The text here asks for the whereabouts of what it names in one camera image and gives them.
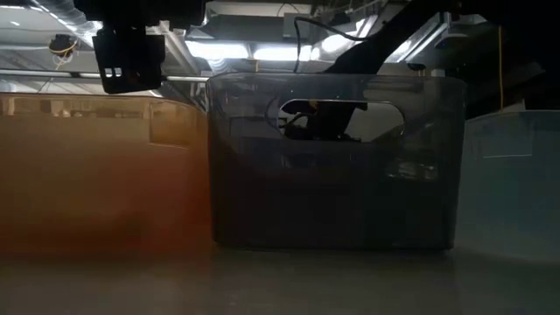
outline ceiling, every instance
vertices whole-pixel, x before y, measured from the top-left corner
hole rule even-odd
[[[45,7],[41,9],[37,3],[56,4],[57,2],[68,4],[72,0],[0,0],[0,68],[9,69],[34,69],[34,70],[54,70],[75,72],[97,72],[95,54],[88,41],[83,36],[79,43],[78,52],[74,53],[70,62],[60,64],[60,59],[46,49],[47,43],[56,34],[80,35],[68,26],[67,16],[64,14],[53,14],[47,12]],[[333,9],[326,5],[335,3]],[[324,22],[332,17],[335,11],[348,11],[347,15],[352,19],[351,23],[341,26],[341,29],[350,27],[355,36],[367,36],[376,32],[382,27],[384,21],[390,20],[406,2],[385,1],[382,3],[371,4],[368,1],[317,1],[317,0],[297,0],[293,4],[280,3],[278,1],[214,1],[207,5],[207,23],[199,28],[187,30],[186,34],[169,32],[162,24],[159,28],[149,29],[149,32],[163,33],[166,36],[166,59],[162,65],[164,74],[202,74],[212,75],[220,71],[243,71],[243,72],[291,72],[295,66],[295,47],[296,40],[293,36],[292,24],[285,23],[285,19],[293,18],[294,13],[318,17]],[[444,20],[441,17],[434,17],[431,21],[436,25]],[[468,34],[469,40],[478,37],[481,33],[487,32],[481,25],[484,23],[467,22],[461,24],[462,32]],[[426,34],[434,32],[434,29],[421,30],[415,34],[415,39],[426,40]],[[416,54],[414,62],[423,62],[427,66],[435,68],[449,66],[456,61],[452,51],[440,52],[433,48],[437,42],[437,35],[430,43],[427,43],[423,50]],[[309,33],[302,39],[304,46],[309,46],[309,52],[317,48],[320,52],[319,58],[312,56],[304,59],[298,69],[299,72],[320,72],[329,67],[338,55],[348,49],[354,43],[344,42],[340,47],[333,51],[325,51],[324,41],[331,38],[333,34],[317,28],[310,28]],[[192,49],[185,43],[222,43],[236,44],[246,47],[247,58],[228,58],[221,59],[221,68],[213,66],[211,60],[196,56]],[[256,53],[261,47],[273,46],[282,48],[287,59],[280,60],[276,57],[270,59],[256,59]],[[409,54],[414,45],[409,44],[407,49],[402,49],[400,54]],[[407,67],[401,55],[396,54],[381,70],[383,74],[416,75]],[[17,86],[21,92],[37,92],[45,84],[43,80],[36,78],[26,80],[24,77],[5,77],[0,75],[4,82],[11,82]],[[180,94],[188,97],[191,85],[175,84],[174,87]],[[53,80],[44,86],[47,93],[80,93],[80,94],[102,94],[102,88],[98,81],[83,82],[80,80],[58,82]]]

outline translucent gray bin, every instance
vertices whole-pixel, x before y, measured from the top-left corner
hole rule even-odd
[[[461,81],[231,73],[210,79],[207,88],[213,236],[219,244],[452,247],[465,125]],[[361,112],[367,115],[360,114],[352,128],[375,137],[289,139],[278,117],[291,100],[366,102]]]

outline orange translucent bin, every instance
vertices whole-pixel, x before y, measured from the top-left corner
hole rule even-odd
[[[0,101],[0,254],[210,249],[202,110],[148,97]]]

